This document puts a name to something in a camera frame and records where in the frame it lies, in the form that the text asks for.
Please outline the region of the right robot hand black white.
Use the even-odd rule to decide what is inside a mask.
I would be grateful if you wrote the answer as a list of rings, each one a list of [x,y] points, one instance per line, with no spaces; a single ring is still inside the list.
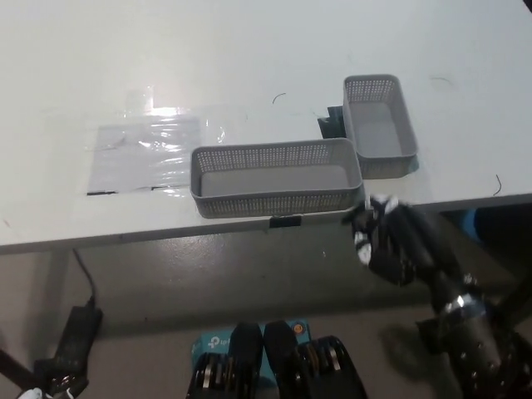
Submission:
[[[373,195],[342,218],[363,266],[388,283],[402,287],[416,280],[431,295],[436,313],[480,296],[445,236],[429,214],[395,196]]]

